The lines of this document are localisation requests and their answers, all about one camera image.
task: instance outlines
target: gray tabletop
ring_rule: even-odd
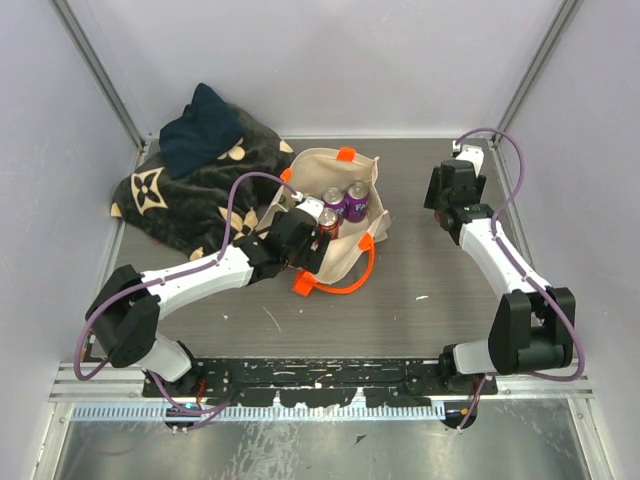
[[[380,156],[378,190],[391,212],[389,238],[377,245],[369,281],[351,295],[291,291],[294,271],[193,303],[160,324],[196,356],[426,356],[451,343],[486,337],[497,300],[484,276],[422,203],[432,168],[450,156],[450,140],[291,140],[311,147],[351,146]],[[503,200],[496,169],[485,156],[483,200]],[[187,259],[127,227],[117,265],[138,271]],[[359,278],[366,258],[343,280]]]

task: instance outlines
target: orange strap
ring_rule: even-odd
[[[309,293],[311,293],[311,290],[314,287],[318,290],[322,290],[323,292],[336,293],[340,295],[348,295],[349,293],[355,292],[369,279],[369,276],[373,271],[373,265],[376,259],[376,247],[373,243],[373,237],[370,234],[364,234],[364,236],[360,240],[360,243],[358,244],[358,247],[360,247],[360,250],[362,251],[369,252],[369,263],[367,264],[367,269],[358,281],[356,281],[352,285],[349,285],[348,287],[330,287],[328,285],[318,283],[314,276],[309,272],[301,271],[298,272],[298,275],[296,276],[296,279],[293,283],[293,291],[305,297],[309,295]]]

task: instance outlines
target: metal floor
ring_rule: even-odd
[[[591,478],[560,399],[487,401],[462,435],[420,420],[213,422],[186,436],[162,424],[73,422],[60,461],[56,480]]]
[[[433,167],[450,158],[451,140],[289,143],[296,152],[350,146],[371,158],[380,156],[377,185],[393,225],[389,238],[376,246],[371,278],[351,295],[314,291],[303,298],[291,291],[294,271],[286,271],[175,312],[160,324],[163,334],[182,340],[196,356],[279,357],[433,357],[445,345],[488,335],[497,307],[489,284],[422,207]],[[488,151],[483,170],[488,177],[483,200],[495,208],[504,197]],[[186,260],[127,227],[117,265],[131,263],[144,271]],[[365,267],[361,258],[343,282],[359,278]]]

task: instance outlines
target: white wall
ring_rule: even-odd
[[[21,480],[95,295],[135,146],[50,4],[0,2],[0,478]]]
[[[199,81],[287,135],[495,125],[560,3],[69,0],[153,135]]]
[[[640,3],[584,2],[510,132],[539,270],[577,297],[587,369],[624,478],[640,478]],[[509,156],[517,172],[513,152]]]

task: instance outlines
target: blanket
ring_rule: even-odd
[[[278,176],[295,157],[276,132],[240,107],[228,106],[244,129],[233,147],[212,163],[175,180],[161,150],[120,182],[111,214],[192,260],[218,251],[233,182],[247,172]],[[233,206],[232,239],[247,235],[257,226],[256,209],[268,205],[277,189],[278,184],[263,178],[249,178],[240,184]]]

